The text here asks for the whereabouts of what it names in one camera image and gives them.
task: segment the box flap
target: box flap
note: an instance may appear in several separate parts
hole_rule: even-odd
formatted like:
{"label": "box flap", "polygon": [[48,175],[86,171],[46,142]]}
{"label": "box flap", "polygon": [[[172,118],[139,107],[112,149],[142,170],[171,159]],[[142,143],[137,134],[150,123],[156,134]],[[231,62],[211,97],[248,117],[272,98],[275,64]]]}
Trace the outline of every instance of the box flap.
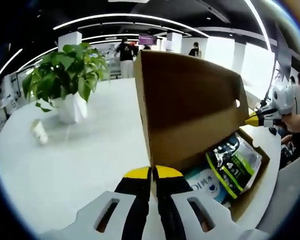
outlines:
{"label": "box flap", "polygon": [[142,50],[134,71],[144,137],[154,165],[181,170],[187,165],[185,159],[238,130],[249,116],[240,75],[211,62]]}

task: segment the ceiling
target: ceiling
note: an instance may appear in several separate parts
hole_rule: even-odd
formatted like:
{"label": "ceiling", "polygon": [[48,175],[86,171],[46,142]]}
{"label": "ceiling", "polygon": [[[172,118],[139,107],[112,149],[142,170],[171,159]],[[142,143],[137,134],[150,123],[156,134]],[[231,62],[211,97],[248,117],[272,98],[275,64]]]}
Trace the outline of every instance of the ceiling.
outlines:
{"label": "ceiling", "polygon": [[[253,0],[270,37],[275,22],[259,0]],[[89,19],[53,30],[53,27],[71,20],[109,13],[133,13],[161,17],[191,27],[227,27],[261,34],[259,26],[244,0],[150,0],[148,3],[108,2],[108,0],[18,0],[1,1],[0,15],[0,68],[20,48],[23,51],[8,65],[5,74],[16,71],[33,57],[56,46],[58,37],[78,28],[109,22],[137,22],[162,25],[181,30],[170,23],[135,17],[107,17]],[[162,33],[160,27],[138,24],[95,25],[81,28],[83,38],[117,34]]]}

